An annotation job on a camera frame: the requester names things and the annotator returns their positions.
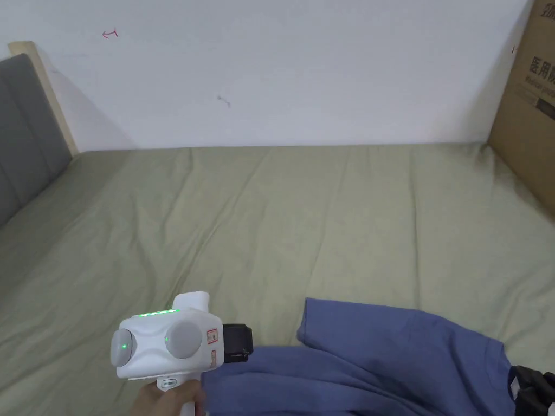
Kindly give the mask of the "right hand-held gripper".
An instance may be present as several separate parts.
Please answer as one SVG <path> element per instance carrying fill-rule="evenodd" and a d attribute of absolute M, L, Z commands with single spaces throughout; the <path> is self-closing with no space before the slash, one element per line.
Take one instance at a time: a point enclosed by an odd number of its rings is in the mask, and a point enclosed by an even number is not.
<path fill-rule="evenodd" d="M 508 392 L 515 415 L 554 415 L 554 374 L 524 366 L 511 367 Z"/>

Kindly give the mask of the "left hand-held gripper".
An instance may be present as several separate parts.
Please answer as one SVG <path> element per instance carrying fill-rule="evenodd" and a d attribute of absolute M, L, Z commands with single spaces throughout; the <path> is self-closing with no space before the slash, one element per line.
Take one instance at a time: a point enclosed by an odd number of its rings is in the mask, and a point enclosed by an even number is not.
<path fill-rule="evenodd" d="M 179 294 L 168 310 L 123 320 L 111 340 L 111 363 L 126 380 L 155 382 L 163 392 L 225 363 L 246 362 L 253 353 L 252 330 L 224 324 L 209 311 L 205 291 Z M 180 415 L 194 415 L 185 404 Z"/>

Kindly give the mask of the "person's left hand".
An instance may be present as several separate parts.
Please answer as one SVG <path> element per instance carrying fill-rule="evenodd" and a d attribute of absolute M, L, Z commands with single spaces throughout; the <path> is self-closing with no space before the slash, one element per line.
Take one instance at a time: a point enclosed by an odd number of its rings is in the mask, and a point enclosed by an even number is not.
<path fill-rule="evenodd" d="M 165 392 L 153 382 L 139 390 L 129 415 L 180 415 L 185 404 L 193 405 L 194 415 L 206 415 L 204 400 L 198 380 L 188 380 Z"/>

